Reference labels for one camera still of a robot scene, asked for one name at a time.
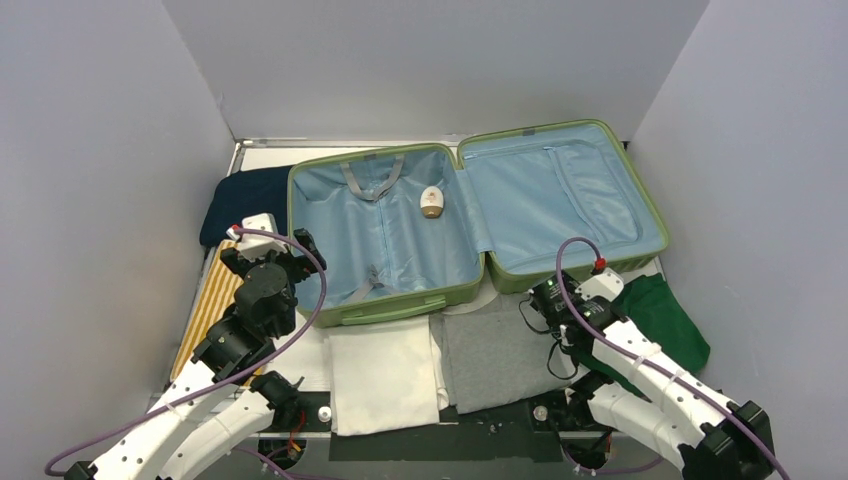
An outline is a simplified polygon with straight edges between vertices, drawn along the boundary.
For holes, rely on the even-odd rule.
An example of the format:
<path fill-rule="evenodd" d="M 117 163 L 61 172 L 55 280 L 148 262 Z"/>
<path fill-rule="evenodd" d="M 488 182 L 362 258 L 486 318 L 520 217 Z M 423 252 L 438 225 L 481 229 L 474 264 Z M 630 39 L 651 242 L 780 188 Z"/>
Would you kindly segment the grey shirt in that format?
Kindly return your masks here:
<path fill-rule="evenodd" d="M 482 308 L 429 317 L 449 404 L 460 414 L 561 390 L 585 373 L 545 332 L 529 295 L 499 295 Z"/>

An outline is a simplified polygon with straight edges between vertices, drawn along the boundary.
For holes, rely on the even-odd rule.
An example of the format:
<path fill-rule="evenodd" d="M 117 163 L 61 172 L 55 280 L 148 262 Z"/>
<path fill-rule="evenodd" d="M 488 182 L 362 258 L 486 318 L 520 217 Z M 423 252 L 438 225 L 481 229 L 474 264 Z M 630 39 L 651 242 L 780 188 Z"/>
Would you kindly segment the white oval lotion bottle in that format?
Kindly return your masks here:
<path fill-rule="evenodd" d="M 420 196 L 419 206 L 427 219 L 439 218 L 444 211 L 444 194 L 436 186 L 428 186 Z"/>

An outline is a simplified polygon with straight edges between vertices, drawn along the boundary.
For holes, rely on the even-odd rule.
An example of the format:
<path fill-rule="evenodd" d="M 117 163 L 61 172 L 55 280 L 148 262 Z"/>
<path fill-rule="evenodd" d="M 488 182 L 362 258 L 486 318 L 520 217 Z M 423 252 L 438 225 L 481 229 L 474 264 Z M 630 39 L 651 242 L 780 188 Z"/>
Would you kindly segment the white shirt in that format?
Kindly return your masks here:
<path fill-rule="evenodd" d="M 360 436 L 434 425 L 449 405 L 429 317 L 309 328 L 271 362 L 305 392 L 330 394 L 330 428 Z"/>

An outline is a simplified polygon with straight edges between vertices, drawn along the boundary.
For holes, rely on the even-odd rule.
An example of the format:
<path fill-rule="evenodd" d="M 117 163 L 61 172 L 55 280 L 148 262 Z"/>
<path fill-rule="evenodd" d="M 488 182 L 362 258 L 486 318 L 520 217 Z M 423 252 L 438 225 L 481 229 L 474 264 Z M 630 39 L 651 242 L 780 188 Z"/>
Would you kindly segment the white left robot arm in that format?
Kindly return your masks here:
<path fill-rule="evenodd" d="M 65 472 L 50 460 L 49 476 L 63 479 L 193 479 L 247 436 L 298 419 L 297 384 L 268 363 L 296 344 L 315 323 L 296 325 L 298 283 L 315 275 L 327 292 L 326 261 L 305 228 L 285 236 L 273 230 L 233 227 L 236 245 L 221 253 L 242 285 L 233 303 L 194 349 L 154 406 L 100 437 L 116 443 Z"/>

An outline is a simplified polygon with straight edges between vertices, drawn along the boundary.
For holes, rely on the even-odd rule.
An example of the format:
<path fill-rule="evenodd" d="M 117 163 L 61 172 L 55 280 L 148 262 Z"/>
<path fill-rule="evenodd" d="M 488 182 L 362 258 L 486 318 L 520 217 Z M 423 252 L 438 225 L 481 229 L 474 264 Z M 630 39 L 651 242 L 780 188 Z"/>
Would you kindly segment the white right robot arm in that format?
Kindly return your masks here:
<path fill-rule="evenodd" d="M 776 472 L 770 419 L 688 372 L 613 300 L 615 274 L 580 283 L 545 280 L 529 292 L 577 378 L 565 389 L 576 426 L 624 433 L 673 464 L 685 479 L 766 479 Z"/>

